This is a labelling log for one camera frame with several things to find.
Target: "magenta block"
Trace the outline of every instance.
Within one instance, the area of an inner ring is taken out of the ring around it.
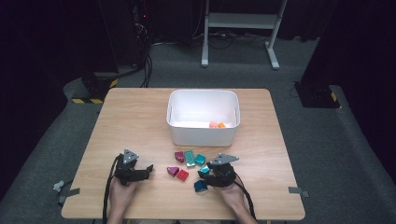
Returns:
[[[168,174],[171,175],[172,177],[175,177],[178,173],[178,167],[177,166],[169,166],[167,168]]]
[[[175,152],[175,159],[181,163],[184,162],[184,152],[183,151],[179,151],[179,152]]]

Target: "wooden table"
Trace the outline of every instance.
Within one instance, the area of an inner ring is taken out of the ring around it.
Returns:
[[[270,92],[233,89],[239,99],[241,123],[229,147],[181,147],[173,144],[166,122],[170,93],[175,89],[124,89],[109,91],[78,167],[62,210],[67,218],[102,217],[106,180],[116,156],[125,148],[138,154],[135,169],[154,164],[149,180],[143,181],[128,208],[126,218],[234,219],[220,196],[209,190],[196,193],[199,166],[188,169],[175,160],[176,151],[193,150],[210,161],[220,152],[239,157],[232,162],[254,203],[258,220],[300,220],[305,216],[288,151]],[[167,173],[178,165],[190,173],[185,182]]]

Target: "orange object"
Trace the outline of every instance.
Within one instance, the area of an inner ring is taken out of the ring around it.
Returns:
[[[218,128],[225,128],[225,124],[223,122],[220,122]]]

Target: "white metal stand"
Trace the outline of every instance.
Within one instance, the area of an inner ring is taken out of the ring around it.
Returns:
[[[283,12],[288,0],[282,0],[280,9],[275,15],[238,14],[238,13],[209,13],[209,0],[206,0],[204,44],[202,49],[202,67],[209,65],[208,36],[209,27],[253,28],[273,30],[269,42],[265,42],[272,67],[279,69],[279,63],[274,52],[276,35],[282,22]]]

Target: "black curtain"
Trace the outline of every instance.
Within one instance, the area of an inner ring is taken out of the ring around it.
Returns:
[[[67,104],[64,85],[84,72],[62,12],[59,1],[0,3],[1,198]]]
[[[361,130],[396,182],[396,3],[340,1],[302,85],[339,85]]]
[[[279,37],[303,41],[321,37],[338,0],[289,0],[279,28]]]

